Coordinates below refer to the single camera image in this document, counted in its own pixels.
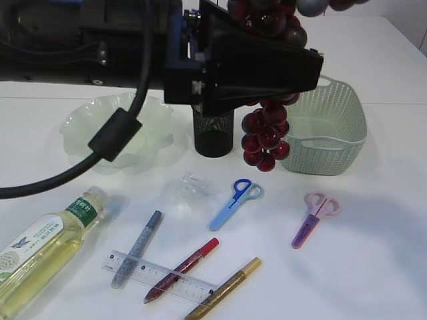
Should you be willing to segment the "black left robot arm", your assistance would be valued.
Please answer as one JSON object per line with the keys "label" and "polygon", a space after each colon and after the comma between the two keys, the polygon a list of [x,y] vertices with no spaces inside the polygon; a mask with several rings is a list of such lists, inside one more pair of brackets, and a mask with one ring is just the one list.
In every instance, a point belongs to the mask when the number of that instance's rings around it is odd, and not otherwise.
{"label": "black left robot arm", "polygon": [[206,117],[318,84],[294,1],[2,1],[1,80],[158,89]]}

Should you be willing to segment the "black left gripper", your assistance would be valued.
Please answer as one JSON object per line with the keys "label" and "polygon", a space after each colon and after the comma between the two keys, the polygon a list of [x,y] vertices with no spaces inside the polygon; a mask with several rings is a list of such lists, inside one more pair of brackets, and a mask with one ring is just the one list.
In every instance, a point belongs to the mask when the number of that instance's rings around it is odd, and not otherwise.
{"label": "black left gripper", "polygon": [[267,98],[316,88],[324,58],[306,49],[291,22],[293,1],[171,1],[163,73],[164,101],[220,116]]}

